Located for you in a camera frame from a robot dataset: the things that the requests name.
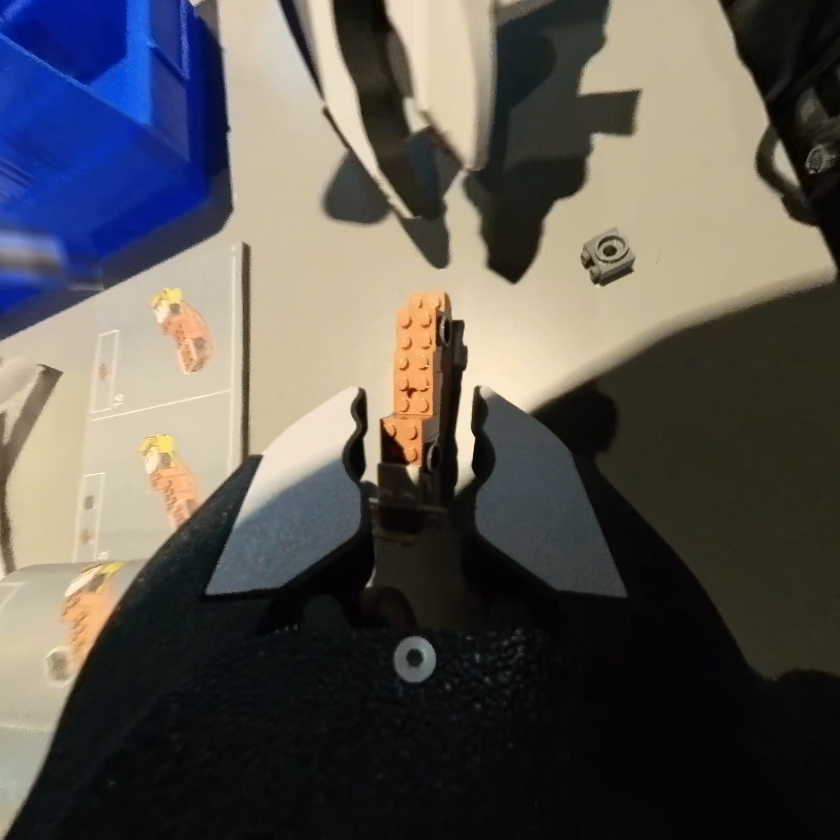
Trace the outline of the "small black toy brick piece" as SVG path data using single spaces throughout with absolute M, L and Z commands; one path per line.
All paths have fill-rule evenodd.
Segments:
M 591 282 L 606 286 L 634 271 L 636 256 L 625 234 L 616 227 L 594 236 L 584 243 L 581 265 Z

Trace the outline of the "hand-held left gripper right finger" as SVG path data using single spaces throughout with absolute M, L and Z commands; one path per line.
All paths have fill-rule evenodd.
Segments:
M 627 588 L 571 451 L 486 385 L 475 439 L 465 577 L 492 621 L 557 621 L 570 602 L 622 604 Z

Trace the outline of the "person's left hand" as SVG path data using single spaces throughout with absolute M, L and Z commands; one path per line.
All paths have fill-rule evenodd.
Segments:
M 413 607 L 403 592 L 391 586 L 368 586 L 360 594 L 364 621 L 376 627 L 415 627 Z

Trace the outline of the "person's black jacket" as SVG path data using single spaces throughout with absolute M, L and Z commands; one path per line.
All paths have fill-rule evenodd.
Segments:
M 838 68 L 838 1 L 721 1 L 741 62 L 771 111 L 808 88 L 825 71 Z M 838 186 L 815 202 L 817 227 L 839 266 Z

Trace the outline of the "orange toy brick model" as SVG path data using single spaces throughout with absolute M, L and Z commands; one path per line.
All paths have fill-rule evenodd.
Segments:
M 407 545 L 443 524 L 455 494 L 463 326 L 443 290 L 416 291 L 395 319 L 392 405 L 379 421 L 378 539 Z

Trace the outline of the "grey desk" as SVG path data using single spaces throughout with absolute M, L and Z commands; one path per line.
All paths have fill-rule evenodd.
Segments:
M 395 310 L 445 289 L 469 349 L 465 479 L 475 385 L 591 433 L 753 667 L 837 675 L 838 281 L 755 171 L 767 118 L 716 4 L 570 2 L 528 36 L 558 62 L 509 111 L 509 195 L 543 168 L 549 203 L 515 283 L 487 266 L 462 176 L 445 228 L 364 206 L 278 2 L 216 8 L 234 209 L 189 251 L 250 249 L 251 451 L 349 385 L 385 414 Z M 355 190 L 362 219 L 331 218 Z M 635 267 L 601 287 L 581 250 L 613 227 Z

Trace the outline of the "large blue plastic bin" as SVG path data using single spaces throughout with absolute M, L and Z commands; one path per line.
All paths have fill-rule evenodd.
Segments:
M 215 2 L 1 2 L 2 320 L 174 257 L 233 211 Z

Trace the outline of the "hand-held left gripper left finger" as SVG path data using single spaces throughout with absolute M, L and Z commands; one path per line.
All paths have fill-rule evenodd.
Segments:
M 373 571 L 362 487 L 368 429 L 352 385 L 266 446 L 206 584 L 212 606 L 265 607 L 259 624 L 362 624 Z

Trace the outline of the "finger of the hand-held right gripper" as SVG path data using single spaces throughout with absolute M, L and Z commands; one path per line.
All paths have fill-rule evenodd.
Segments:
M 322 108 L 352 162 L 408 220 L 445 211 L 446 149 L 435 73 L 454 33 L 453 2 L 281 2 L 300 30 Z
M 482 170 L 496 103 L 498 3 L 387 1 L 385 14 L 410 133 L 432 132 L 463 170 Z

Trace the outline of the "grey instruction booklet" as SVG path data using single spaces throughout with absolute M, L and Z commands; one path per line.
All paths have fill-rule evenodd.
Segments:
M 65 589 L 124 563 L 113 599 L 246 450 L 250 249 L 201 245 L 16 334 L 62 372 L 9 483 L 2 732 L 44 737 L 78 673 Z

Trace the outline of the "person's belt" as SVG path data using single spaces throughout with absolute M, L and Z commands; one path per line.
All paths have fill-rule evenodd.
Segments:
M 816 202 L 838 186 L 838 68 L 771 111 L 754 155 L 759 178 L 796 222 L 818 227 Z

